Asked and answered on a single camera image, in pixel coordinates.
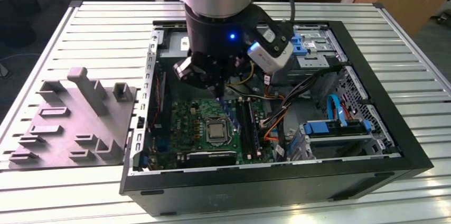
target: blue clip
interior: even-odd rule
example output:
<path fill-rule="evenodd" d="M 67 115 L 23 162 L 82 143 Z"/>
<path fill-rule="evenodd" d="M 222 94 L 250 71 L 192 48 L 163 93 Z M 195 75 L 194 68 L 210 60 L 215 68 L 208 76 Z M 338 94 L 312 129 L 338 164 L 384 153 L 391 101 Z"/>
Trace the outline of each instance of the blue clip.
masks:
<path fill-rule="evenodd" d="M 304 124 L 304 132 L 306 132 L 307 135 L 311 134 L 310 123 L 306 123 L 306 124 Z"/>
<path fill-rule="evenodd" d="M 304 56 L 308 51 L 303 45 L 303 37 L 295 32 L 294 37 L 291 38 L 291 43 L 294 45 L 294 56 Z"/>
<path fill-rule="evenodd" d="M 372 131 L 371 122 L 368 120 L 363 120 L 363 125 L 367 130 L 367 133 L 370 133 Z"/>
<path fill-rule="evenodd" d="M 344 126 L 347 126 L 344 111 L 343 111 L 343 108 L 342 108 L 339 97 L 334 94 L 327 97 L 327 117 L 328 117 L 330 120 L 334 119 L 332 101 L 334 101 L 334 105 L 335 105 L 336 118 L 340 120 L 342 127 L 344 127 Z"/>

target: black cable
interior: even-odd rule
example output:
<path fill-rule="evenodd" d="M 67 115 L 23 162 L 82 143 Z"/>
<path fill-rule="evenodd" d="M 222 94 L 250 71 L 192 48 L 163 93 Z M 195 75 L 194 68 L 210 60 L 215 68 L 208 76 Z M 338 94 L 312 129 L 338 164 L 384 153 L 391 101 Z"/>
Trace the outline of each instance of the black cable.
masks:
<path fill-rule="evenodd" d="M 296 13 L 295 0 L 290 0 L 290 6 L 291 6 L 290 22 L 291 24 L 295 25 L 295 13 Z"/>
<path fill-rule="evenodd" d="M 286 138 L 284 138 L 284 131 L 283 131 L 283 119 L 280 120 L 279 124 L 278 124 L 278 139 L 279 139 L 279 145 L 282 147 L 282 149 L 286 152 Z M 283 162 L 284 161 L 284 155 L 278 155 L 278 162 Z"/>

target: aluminum table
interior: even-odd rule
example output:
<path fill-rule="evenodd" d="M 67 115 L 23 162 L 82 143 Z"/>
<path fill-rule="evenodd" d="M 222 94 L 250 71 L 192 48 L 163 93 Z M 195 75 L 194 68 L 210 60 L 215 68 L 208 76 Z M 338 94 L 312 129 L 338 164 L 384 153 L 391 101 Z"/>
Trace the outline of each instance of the aluminum table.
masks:
<path fill-rule="evenodd" d="M 278 20 L 284 3 L 260 3 Z M 0 166 L 29 126 L 43 80 L 87 67 L 104 87 L 140 88 L 152 22 L 183 20 L 180 3 L 72 3 L 0 125 Z M 343 21 L 435 168 L 358 200 L 215 214 L 151 217 L 119 195 L 122 166 L 0 173 L 0 223 L 392 223 L 451 222 L 450 83 L 383 8 L 371 4 L 296 4 L 298 20 Z"/>

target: yellow wire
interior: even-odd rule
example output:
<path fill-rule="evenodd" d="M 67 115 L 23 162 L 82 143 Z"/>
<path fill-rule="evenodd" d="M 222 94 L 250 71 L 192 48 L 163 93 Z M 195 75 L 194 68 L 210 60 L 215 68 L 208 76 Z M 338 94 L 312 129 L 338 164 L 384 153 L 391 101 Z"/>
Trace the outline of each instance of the yellow wire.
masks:
<path fill-rule="evenodd" d="M 240 84 L 246 83 L 248 80 L 251 80 L 252 76 L 254 76 L 254 62 L 251 61 L 251 73 L 250 73 L 248 77 L 244 80 L 239 81 L 239 82 L 226 84 L 226 86 L 240 85 Z"/>

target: orange wire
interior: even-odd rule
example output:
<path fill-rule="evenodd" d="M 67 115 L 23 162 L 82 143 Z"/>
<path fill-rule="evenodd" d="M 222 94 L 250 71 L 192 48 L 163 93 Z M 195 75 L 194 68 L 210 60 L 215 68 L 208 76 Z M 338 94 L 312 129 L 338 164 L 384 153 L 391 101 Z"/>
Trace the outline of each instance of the orange wire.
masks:
<path fill-rule="evenodd" d="M 344 107 L 343 104 L 342 104 L 342 108 L 343 108 L 343 110 L 344 110 L 344 114 L 346 114 L 346 116 L 347 116 L 347 119 L 352 119 L 351 113 L 350 113 L 350 111 L 347 110 L 347 108 Z"/>
<path fill-rule="evenodd" d="M 275 121 L 274 125 L 272 125 L 271 128 L 268 129 L 268 131 L 267 131 L 267 133 L 266 133 L 266 135 L 264 135 L 264 137 L 263 137 L 264 141 L 267 140 L 268 135 L 270 135 L 272 129 L 275 128 L 275 126 L 278 125 L 278 123 L 280 122 L 280 120 L 283 119 L 284 115 L 287 115 L 287 111 L 286 111 L 284 114 L 279 117 L 278 121 Z"/>
<path fill-rule="evenodd" d="M 271 96 L 271 95 L 268 94 L 268 89 L 270 89 L 270 85 L 267 85 L 267 87 L 266 87 L 266 97 L 274 98 L 274 96 Z M 284 96 L 283 96 L 283 95 L 279 95 L 278 98 L 279 98 L 280 100 L 283 100 L 283 99 L 284 99 Z"/>

